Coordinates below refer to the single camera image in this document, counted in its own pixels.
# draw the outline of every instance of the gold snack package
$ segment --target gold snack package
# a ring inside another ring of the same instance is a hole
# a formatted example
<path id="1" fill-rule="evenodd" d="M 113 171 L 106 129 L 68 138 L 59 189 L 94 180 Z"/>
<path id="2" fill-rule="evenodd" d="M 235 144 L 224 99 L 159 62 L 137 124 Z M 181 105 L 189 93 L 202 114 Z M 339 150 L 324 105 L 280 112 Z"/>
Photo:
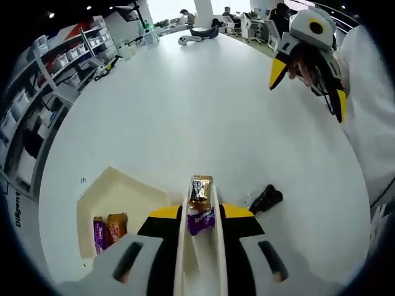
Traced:
<path id="1" fill-rule="evenodd" d="M 189 207 L 201 212 L 211 209 L 211 184 L 212 176 L 195 175 L 191 178 L 192 191 L 189 199 Z"/>
<path id="2" fill-rule="evenodd" d="M 126 213 L 111 214 L 107 218 L 107 225 L 110 231 L 112 242 L 117 242 L 127 233 L 126 225 L 128 216 Z"/>

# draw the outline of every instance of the purple snack wrapper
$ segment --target purple snack wrapper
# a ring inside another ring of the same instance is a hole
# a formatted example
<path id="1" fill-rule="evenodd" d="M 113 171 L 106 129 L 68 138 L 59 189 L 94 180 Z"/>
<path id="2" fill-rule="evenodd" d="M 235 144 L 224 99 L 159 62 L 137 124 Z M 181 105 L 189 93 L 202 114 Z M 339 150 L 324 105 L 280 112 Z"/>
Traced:
<path id="1" fill-rule="evenodd" d="M 106 248 L 108 248 L 106 224 L 101 217 L 93 218 L 93 237 L 94 247 L 96 248 L 96 254 L 99 255 Z"/>
<path id="2" fill-rule="evenodd" d="M 188 215 L 188 229 L 192 236 L 195 236 L 203 229 L 213 227 L 214 225 L 214 208 L 211 208 L 208 212 Z"/>

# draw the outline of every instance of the white shirt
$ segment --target white shirt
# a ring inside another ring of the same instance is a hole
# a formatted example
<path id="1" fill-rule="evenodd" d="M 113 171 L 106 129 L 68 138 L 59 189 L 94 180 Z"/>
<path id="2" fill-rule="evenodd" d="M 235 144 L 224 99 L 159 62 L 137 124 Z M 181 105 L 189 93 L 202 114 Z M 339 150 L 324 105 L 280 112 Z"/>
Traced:
<path id="1" fill-rule="evenodd" d="M 349 90 L 344 132 L 362 168 L 372 204 L 395 177 L 394 88 L 385 62 L 363 26 L 346 35 L 335 57 Z M 392 196 L 395 184 L 379 204 Z"/>

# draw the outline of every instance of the candy wrapper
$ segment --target candy wrapper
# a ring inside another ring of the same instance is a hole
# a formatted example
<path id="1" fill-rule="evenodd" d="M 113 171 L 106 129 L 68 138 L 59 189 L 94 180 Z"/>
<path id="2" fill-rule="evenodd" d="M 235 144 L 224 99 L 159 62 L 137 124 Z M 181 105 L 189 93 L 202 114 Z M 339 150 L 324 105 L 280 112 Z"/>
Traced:
<path id="1" fill-rule="evenodd" d="M 203 229 L 215 225 L 214 208 L 208 212 L 188 214 L 188 229 L 192 236 L 195 236 Z"/>
<path id="2" fill-rule="evenodd" d="M 102 217 L 93 218 L 93 236 L 96 254 L 99 255 L 109 247 L 106 224 L 104 223 Z"/>
<path id="3" fill-rule="evenodd" d="M 112 242 L 117 242 L 127 233 L 126 225 L 128 216 L 125 213 L 111 214 L 107 218 L 107 224 L 111 235 Z"/>
<path id="4" fill-rule="evenodd" d="M 193 176 L 189 198 L 188 229 L 195 236 L 203 229 L 215 225 L 214 209 L 211 207 L 211 176 Z"/>

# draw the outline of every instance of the person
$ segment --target person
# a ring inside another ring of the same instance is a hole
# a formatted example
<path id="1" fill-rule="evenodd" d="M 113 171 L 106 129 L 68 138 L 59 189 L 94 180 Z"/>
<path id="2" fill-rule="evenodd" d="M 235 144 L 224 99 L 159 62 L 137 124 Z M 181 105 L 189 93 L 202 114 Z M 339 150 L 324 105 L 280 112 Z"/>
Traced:
<path id="1" fill-rule="evenodd" d="M 269 14 L 269 20 L 273 20 L 280 37 L 284 32 L 289 32 L 289 7 L 284 3 L 278 3 Z"/>
<path id="2" fill-rule="evenodd" d="M 343 87 L 348 93 L 342 127 L 364 175 L 370 206 L 395 197 L 395 92 L 385 60 L 367 29 L 359 25 L 334 52 Z M 306 85 L 312 84 L 309 58 L 300 54 L 289 69 L 299 70 Z"/>
<path id="3" fill-rule="evenodd" d="M 224 11 L 224 13 L 222 14 L 222 16 L 223 16 L 223 17 L 230 17 L 234 23 L 241 23 L 241 20 L 240 20 L 240 19 L 235 18 L 235 16 L 234 16 L 233 14 L 230 13 L 230 7 L 229 7 L 229 6 L 226 6 L 226 7 L 225 7 L 225 11 Z"/>
<path id="4" fill-rule="evenodd" d="M 182 9 L 180 11 L 180 14 L 187 16 L 186 24 L 193 26 L 195 24 L 195 16 L 193 14 L 190 14 L 186 9 Z"/>

